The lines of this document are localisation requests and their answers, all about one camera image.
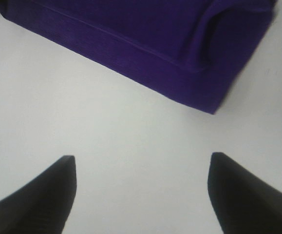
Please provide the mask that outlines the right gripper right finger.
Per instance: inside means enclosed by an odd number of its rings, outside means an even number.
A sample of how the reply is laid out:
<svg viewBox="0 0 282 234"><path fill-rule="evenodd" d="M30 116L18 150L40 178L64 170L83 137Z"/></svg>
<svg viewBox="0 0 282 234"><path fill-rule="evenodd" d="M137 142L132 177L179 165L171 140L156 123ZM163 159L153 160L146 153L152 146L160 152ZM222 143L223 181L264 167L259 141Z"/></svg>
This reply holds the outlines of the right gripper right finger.
<svg viewBox="0 0 282 234"><path fill-rule="evenodd" d="M223 233L282 234L282 192L227 155L211 155L207 189Z"/></svg>

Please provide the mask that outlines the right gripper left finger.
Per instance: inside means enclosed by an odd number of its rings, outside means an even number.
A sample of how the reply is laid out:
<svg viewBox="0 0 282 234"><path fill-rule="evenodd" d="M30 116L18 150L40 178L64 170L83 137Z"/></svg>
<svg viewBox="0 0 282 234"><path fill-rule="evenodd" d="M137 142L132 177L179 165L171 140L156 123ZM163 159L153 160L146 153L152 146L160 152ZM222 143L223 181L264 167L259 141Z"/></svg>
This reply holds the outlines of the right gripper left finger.
<svg viewBox="0 0 282 234"><path fill-rule="evenodd" d="M63 156L0 201L0 234L60 234L76 194L74 156Z"/></svg>

